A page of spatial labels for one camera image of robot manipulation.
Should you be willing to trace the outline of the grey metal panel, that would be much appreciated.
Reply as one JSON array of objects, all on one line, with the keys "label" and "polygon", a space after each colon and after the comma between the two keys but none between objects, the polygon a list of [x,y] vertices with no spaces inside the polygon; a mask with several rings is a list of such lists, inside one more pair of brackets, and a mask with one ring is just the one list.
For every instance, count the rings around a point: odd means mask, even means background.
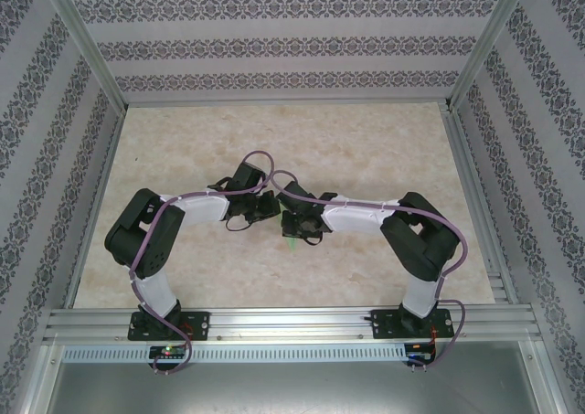
[{"label": "grey metal panel", "polygon": [[539,342],[460,343],[414,371],[340,362],[235,363],[231,349],[169,377],[109,349],[50,353],[27,414],[570,414]]}]

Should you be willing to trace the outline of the aluminium mounting rail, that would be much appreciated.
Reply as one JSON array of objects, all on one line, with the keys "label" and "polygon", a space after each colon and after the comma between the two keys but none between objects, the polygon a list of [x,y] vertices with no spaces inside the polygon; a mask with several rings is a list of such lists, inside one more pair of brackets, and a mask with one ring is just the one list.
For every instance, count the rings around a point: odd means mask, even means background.
[{"label": "aluminium mounting rail", "polygon": [[[131,309],[66,309],[50,312],[44,345],[122,345]],[[367,307],[210,309],[210,344],[330,344],[374,341]],[[461,342],[540,341],[527,304],[466,307]]]}]

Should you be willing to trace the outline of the aluminium frame crossbar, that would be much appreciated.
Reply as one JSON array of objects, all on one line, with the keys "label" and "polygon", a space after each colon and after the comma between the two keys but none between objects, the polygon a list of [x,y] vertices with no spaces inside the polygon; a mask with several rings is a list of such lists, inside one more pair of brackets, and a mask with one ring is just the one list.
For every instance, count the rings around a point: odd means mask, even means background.
[{"label": "aluminium frame crossbar", "polygon": [[437,103],[440,109],[449,108],[445,98],[372,98],[372,99],[223,99],[198,101],[144,101],[131,102],[129,108],[224,107],[224,106],[306,106],[352,104],[423,104]]}]

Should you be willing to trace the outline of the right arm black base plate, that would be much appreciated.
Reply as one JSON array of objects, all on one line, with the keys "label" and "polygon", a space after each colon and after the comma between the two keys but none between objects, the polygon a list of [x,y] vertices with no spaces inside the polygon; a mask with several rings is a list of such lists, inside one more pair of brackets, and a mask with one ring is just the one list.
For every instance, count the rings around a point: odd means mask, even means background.
[{"label": "right arm black base plate", "polygon": [[409,313],[402,308],[372,310],[371,322],[375,339],[418,339],[431,338],[434,334],[441,339],[454,336],[451,314],[447,309],[433,309],[425,318]]}]

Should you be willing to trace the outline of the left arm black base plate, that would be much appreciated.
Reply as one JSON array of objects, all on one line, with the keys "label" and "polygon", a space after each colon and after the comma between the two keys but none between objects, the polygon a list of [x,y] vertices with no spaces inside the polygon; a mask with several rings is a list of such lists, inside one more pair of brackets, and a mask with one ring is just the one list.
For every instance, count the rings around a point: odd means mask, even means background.
[{"label": "left arm black base plate", "polygon": [[[168,314],[166,320],[191,341],[206,341],[210,313],[186,312]],[[130,341],[181,341],[183,336],[155,319],[138,311],[132,314],[127,339]]]}]

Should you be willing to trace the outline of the aluminium side rail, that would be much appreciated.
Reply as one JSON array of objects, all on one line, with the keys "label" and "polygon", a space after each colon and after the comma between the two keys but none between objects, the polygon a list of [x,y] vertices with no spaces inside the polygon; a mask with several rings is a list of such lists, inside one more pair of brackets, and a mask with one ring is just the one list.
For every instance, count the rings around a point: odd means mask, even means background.
[{"label": "aluminium side rail", "polygon": [[495,301],[520,304],[463,128],[446,103],[439,109]]},{"label": "aluminium side rail", "polygon": [[112,128],[111,136],[107,144],[107,149],[101,163],[99,178],[97,179],[95,190],[93,192],[88,216],[84,223],[81,233],[81,240],[77,247],[77,252],[72,265],[72,271],[68,277],[65,292],[62,297],[60,309],[72,309],[76,300],[78,289],[80,286],[81,276],[84,270],[86,260],[90,251],[91,240],[97,225],[98,217],[101,210],[102,200],[104,198],[108,179],[112,171],[114,157],[120,141],[123,124],[128,110],[124,110],[118,117],[114,127]]}]

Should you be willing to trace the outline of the aluminium frame post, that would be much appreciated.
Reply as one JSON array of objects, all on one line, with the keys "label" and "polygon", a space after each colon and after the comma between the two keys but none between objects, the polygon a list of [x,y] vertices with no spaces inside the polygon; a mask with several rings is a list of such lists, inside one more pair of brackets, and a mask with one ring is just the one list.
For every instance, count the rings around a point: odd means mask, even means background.
[{"label": "aluminium frame post", "polygon": [[493,13],[490,15],[481,35],[477,39],[470,57],[466,61],[461,74],[455,81],[452,93],[447,99],[448,108],[453,111],[457,109],[468,89],[471,87],[480,68],[495,45],[505,23],[511,16],[519,0],[498,0]]},{"label": "aluminium frame post", "polygon": [[55,7],[58,15],[80,50],[80,53],[88,62],[110,103],[118,112],[126,112],[128,102],[124,98],[120,87],[100,52],[97,43],[84,23],[74,1],[50,0],[50,2]]}]

